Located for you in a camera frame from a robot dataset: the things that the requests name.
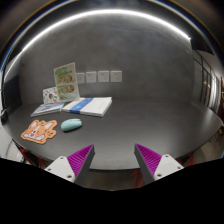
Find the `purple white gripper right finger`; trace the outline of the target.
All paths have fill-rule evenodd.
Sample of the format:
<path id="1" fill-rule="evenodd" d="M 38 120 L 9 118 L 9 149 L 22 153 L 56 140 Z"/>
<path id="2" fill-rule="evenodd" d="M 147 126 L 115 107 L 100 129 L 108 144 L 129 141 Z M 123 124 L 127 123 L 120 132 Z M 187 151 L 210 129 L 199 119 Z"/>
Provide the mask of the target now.
<path id="1" fill-rule="evenodd" d="M 183 169 L 171 155 L 160 155 L 140 144 L 135 144 L 134 154 L 146 185 Z"/>

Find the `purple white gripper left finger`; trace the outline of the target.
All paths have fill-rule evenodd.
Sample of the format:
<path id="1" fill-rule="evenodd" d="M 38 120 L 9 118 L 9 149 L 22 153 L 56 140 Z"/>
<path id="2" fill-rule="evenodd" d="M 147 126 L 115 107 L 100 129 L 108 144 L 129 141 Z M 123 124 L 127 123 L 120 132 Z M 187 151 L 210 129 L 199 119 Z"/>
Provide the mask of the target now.
<path id="1" fill-rule="evenodd" d="M 95 155 L 94 145 L 89 145 L 70 156 L 59 156 L 46 171 L 72 183 L 82 183 Z"/>

